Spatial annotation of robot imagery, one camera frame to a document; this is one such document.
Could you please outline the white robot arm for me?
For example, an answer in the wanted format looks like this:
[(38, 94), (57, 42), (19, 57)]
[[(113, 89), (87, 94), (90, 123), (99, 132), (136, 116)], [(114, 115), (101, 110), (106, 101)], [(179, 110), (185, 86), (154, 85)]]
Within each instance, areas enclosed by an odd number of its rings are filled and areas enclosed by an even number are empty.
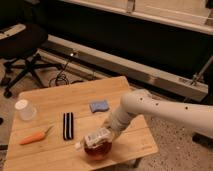
[(153, 115), (213, 139), (213, 106), (158, 100), (146, 89), (127, 92), (103, 126), (119, 136), (138, 115)]

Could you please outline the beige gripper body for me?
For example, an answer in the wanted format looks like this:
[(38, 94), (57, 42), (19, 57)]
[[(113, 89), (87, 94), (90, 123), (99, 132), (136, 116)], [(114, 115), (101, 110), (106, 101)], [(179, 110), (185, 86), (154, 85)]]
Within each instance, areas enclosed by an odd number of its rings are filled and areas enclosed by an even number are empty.
[(113, 114), (110, 114), (103, 122), (103, 127), (108, 129), (112, 133), (112, 137), (116, 138), (118, 136), (117, 132), (117, 122)]

